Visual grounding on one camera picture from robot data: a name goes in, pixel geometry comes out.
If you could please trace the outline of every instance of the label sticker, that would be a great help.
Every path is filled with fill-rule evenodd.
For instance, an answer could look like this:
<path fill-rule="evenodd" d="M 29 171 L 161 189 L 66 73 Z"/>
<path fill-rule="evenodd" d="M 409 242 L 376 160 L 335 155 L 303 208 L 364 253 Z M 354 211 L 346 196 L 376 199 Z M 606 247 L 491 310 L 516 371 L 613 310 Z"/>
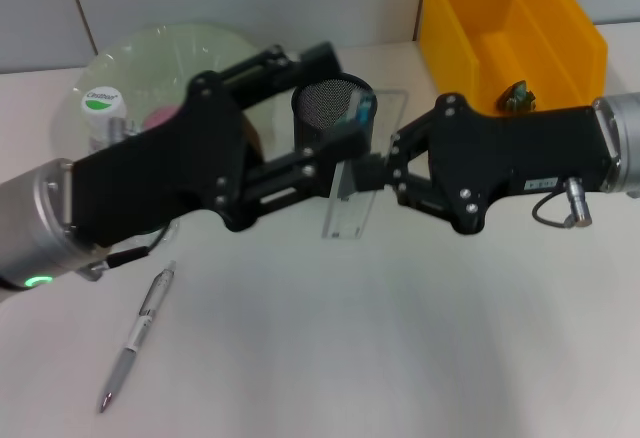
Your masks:
<path fill-rule="evenodd" d="M 542 178 L 540 180 L 529 180 L 524 184 L 524 191 L 555 188 L 557 184 L 558 178 Z"/>

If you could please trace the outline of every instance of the green logo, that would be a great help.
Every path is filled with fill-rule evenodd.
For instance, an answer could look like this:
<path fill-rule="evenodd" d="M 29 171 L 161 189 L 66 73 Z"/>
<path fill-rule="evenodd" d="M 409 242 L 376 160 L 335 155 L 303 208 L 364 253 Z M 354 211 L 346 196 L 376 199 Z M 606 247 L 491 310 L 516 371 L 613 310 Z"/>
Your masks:
<path fill-rule="evenodd" d="M 85 104 L 92 110 L 104 110 L 105 108 L 109 108 L 111 106 L 111 103 L 103 103 L 102 101 L 98 100 L 87 100 L 85 101 Z"/>

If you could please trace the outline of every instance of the robotic arm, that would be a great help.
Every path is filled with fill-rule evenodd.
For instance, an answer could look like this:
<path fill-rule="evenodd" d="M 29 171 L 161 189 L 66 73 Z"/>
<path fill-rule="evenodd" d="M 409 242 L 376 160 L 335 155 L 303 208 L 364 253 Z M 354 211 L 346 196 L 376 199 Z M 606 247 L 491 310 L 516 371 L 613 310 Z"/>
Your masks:
<path fill-rule="evenodd" d="M 265 162 L 242 110 L 339 71 L 329 45 L 299 62 L 274 47 L 196 76 L 182 108 L 163 125 L 0 185 L 3 284 L 24 288 L 33 276 L 98 262 L 111 245 L 198 209 L 218 213 L 231 231 L 244 230 L 263 215 L 326 194 L 331 183 L 321 177 L 344 160 L 355 160 L 359 191 L 389 185 L 400 205 L 445 219 L 462 234 L 480 232 L 488 207 L 504 196 L 566 189 L 573 223 L 586 226 L 585 191 L 640 188 L 635 95 L 502 119 L 483 117 L 448 94 L 392 137 L 387 157 L 367 154 L 365 130 L 350 122 L 313 147 Z M 430 179 L 409 173 L 409 161 L 427 151 Z"/>

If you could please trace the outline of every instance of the screw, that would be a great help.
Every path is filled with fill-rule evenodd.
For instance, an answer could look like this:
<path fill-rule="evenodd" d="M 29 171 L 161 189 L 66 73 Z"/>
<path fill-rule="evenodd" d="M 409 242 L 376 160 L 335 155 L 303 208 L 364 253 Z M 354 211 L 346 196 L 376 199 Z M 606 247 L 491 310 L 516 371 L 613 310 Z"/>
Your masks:
<path fill-rule="evenodd" d="M 304 176 L 314 176 L 316 174 L 315 166 L 307 165 L 302 167 L 302 174 Z"/>

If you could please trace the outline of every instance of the black mesh cup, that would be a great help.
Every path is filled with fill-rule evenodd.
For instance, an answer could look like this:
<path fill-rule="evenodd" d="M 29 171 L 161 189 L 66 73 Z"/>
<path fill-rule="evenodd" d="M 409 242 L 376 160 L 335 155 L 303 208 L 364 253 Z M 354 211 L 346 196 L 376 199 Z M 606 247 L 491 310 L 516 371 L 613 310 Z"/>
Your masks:
<path fill-rule="evenodd" d="M 323 133 L 347 112 L 355 90 L 373 91 L 368 83 L 347 73 L 296 89 L 291 98 L 291 108 L 297 150 L 322 139 Z M 374 95 L 368 120 L 371 127 L 377 108 L 378 101 Z"/>

